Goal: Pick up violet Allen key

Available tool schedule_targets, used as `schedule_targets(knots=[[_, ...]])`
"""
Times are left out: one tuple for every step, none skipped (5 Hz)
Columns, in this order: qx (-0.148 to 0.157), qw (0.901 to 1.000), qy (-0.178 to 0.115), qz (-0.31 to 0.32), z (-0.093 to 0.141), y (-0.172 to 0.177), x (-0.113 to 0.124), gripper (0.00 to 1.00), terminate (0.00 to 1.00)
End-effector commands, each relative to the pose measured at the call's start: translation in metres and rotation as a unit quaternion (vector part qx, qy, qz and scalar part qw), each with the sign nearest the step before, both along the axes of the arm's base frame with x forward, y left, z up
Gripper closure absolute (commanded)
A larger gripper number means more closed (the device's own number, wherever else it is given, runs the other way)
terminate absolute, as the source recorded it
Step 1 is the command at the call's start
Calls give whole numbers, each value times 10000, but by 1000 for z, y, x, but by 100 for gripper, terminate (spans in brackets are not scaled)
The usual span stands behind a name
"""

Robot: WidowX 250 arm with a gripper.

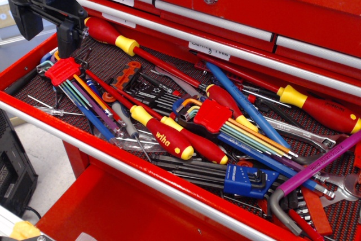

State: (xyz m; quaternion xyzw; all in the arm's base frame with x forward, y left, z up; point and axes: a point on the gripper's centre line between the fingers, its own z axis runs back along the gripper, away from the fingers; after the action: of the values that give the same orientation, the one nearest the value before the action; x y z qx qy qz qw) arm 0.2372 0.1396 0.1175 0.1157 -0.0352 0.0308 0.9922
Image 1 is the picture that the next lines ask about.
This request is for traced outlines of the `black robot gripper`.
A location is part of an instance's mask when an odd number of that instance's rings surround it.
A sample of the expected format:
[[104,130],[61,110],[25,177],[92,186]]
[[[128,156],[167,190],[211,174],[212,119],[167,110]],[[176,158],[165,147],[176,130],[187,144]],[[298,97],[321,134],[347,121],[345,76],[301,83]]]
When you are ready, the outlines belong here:
[[20,34],[32,40],[43,31],[45,19],[57,26],[59,58],[66,59],[88,35],[84,25],[87,12],[76,0],[8,0]]

